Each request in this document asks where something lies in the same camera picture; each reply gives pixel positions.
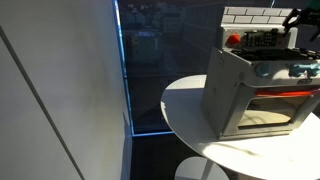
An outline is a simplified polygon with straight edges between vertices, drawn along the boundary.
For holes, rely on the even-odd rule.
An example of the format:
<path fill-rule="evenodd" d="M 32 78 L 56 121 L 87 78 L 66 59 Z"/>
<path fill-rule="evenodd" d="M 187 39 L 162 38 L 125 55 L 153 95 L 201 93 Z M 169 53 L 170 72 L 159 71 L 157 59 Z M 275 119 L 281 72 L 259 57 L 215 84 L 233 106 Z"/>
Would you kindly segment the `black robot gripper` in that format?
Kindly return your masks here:
<path fill-rule="evenodd" d="M 320 0 L 311 0 L 305 9 L 293 9 L 282 23 L 284 31 L 288 32 L 292 27 L 302 24 L 320 23 Z M 310 37 L 309 42 L 313 42 L 320 35 L 320 25 L 316 25 L 317 30 Z"/>

